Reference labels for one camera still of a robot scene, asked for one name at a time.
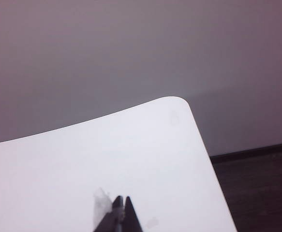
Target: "gray wall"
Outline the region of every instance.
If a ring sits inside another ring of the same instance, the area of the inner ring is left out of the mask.
[[[282,143],[282,1],[0,0],[0,142],[169,95],[210,155]]]

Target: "dark edge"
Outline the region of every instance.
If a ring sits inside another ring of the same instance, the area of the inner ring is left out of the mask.
[[[269,155],[276,152],[282,152],[282,144],[212,156],[210,157],[210,160],[212,163],[222,163],[234,160],[242,160],[250,157]]]

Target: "white wall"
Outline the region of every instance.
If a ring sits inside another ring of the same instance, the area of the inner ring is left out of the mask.
[[[210,155],[282,143],[282,1],[0,0],[0,141],[170,95]]]

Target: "dark wooden surface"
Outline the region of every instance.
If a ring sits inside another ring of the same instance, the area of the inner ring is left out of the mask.
[[[282,232],[282,151],[212,163],[238,232]]]

